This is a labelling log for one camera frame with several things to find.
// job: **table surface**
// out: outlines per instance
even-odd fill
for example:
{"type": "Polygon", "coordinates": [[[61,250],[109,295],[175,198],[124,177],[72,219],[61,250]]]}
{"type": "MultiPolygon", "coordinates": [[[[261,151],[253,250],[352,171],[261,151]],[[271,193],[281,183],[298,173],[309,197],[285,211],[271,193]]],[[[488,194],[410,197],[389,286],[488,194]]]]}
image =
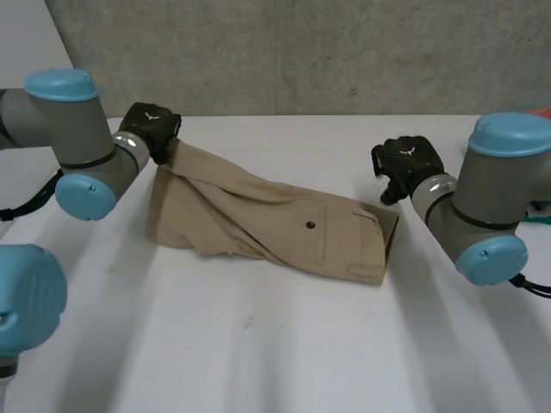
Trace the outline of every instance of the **table surface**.
{"type": "MultiPolygon", "coordinates": [[[[476,119],[186,118],[180,137],[269,180],[378,203],[372,146],[423,134],[457,176],[476,119]]],[[[549,411],[549,303],[470,285],[409,201],[387,278],[370,287],[149,244],[154,171],[103,221],[52,200],[4,236],[50,249],[70,286],[58,332],[22,356],[7,413],[549,411]]],[[[518,234],[525,273],[545,282],[551,228],[518,234]]]]}

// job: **khaki pants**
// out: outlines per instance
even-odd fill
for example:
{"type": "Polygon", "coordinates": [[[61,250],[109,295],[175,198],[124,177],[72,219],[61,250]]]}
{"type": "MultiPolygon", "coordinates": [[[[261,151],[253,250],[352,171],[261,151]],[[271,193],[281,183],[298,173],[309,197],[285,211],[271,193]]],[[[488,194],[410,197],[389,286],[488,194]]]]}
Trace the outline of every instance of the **khaki pants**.
{"type": "Polygon", "coordinates": [[[397,213],[268,182],[177,141],[155,176],[147,237],[204,256],[265,258],[309,273],[381,284],[397,223],[397,213]]]}

